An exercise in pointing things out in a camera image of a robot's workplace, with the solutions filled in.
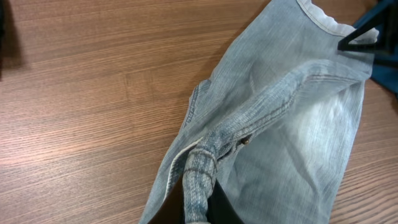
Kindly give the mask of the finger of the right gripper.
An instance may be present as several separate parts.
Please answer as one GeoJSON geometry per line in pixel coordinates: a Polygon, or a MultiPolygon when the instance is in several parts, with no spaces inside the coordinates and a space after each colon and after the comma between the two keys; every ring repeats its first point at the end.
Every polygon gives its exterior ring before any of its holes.
{"type": "Polygon", "coordinates": [[[354,25],[355,31],[338,42],[338,50],[394,54],[397,50],[397,0],[382,0],[354,25]]]}

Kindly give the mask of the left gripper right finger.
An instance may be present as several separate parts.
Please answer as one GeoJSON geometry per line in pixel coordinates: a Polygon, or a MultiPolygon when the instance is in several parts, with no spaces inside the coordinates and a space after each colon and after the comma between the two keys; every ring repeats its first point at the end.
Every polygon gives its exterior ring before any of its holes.
{"type": "Polygon", "coordinates": [[[244,224],[217,180],[213,192],[208,199],[206,217],[211,224],[244,224]]]}

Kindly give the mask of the light blue denim shorts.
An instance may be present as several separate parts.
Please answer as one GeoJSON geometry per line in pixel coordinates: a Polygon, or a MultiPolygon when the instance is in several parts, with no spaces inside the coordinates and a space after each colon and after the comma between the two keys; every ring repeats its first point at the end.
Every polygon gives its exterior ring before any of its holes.
{"type": "Polygon", "coordinates": [[[207,223],[220,184],[244,223],[328,223],[360,123],[371,54],[340,52],[353,27],[311,0],[273,0],[195,87],[141,223],[183,185],[207,223]]]}

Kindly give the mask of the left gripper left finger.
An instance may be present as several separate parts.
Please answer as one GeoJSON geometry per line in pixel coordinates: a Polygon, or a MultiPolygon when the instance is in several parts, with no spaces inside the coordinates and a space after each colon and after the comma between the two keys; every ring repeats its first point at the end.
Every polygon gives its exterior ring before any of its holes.
{"type": "Polygon", "coordinates": [[[183,177],[180,177],[148,224],[184,224],[183,177]]]}

